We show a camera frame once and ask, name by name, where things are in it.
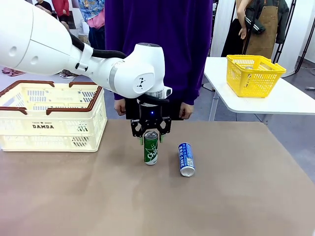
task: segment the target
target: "black skirt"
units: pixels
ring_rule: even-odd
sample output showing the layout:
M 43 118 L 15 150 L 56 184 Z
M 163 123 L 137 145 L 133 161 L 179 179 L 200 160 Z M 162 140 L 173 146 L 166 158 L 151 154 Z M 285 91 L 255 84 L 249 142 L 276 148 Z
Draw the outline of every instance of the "black skirt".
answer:
M 221 57 L 243 54 L 244 40 L 238 35 L 241 29 L 239 20 L 235 19 L 230 25 Z

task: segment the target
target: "blue can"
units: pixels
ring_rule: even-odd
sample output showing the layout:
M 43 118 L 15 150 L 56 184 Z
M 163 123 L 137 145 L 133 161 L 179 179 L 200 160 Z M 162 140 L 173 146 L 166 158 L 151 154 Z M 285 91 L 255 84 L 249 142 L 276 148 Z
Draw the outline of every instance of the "blue can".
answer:
M 185 177 L 190 177 L 195 173 L 191 145 L 183 143 L 178 146 L 180 172 Z

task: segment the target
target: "blue floral shirt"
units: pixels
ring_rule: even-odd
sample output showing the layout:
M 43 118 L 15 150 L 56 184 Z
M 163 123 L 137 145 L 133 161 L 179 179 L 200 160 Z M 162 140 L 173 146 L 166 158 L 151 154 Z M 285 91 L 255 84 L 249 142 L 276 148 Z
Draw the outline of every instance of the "blue floral shirt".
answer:
M 105 7 L 105 0 L 78 0 L 85 22 L 97 16 Z

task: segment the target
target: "white table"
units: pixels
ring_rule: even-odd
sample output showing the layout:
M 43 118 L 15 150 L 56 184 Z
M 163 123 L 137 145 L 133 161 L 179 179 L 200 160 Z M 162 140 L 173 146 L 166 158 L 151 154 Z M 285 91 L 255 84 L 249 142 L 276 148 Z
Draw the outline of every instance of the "white table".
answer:
M 273 114 L 315 115 L 315 100 L 283 79 L 279 79 L 266 98 L 238 97 L 226 82 L 227 59 L 207 58 L 205 75 L 216 90 L 209 121 L 214 121 L 219 97 L 236 113 L 264 114 L 261 122 L 268 124 Z

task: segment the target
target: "white robotic arm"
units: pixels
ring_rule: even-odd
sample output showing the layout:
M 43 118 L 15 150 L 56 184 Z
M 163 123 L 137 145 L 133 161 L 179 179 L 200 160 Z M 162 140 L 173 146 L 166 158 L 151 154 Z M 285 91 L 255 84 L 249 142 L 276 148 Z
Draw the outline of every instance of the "white robotic arm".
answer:
M 75 38 L 59 21 L 24 0 L 3 2 L 0 19 L 0 65 L 40 75 L 67 69 L 127 98 L 147 93 L 165 99 L 172 92 L 163 83 L 164 53 L 158 45 L 137 44 L 124 59 L 100 58 L 95 55 L 102 52 L 81 42 L 81 48 L 74 45 Z

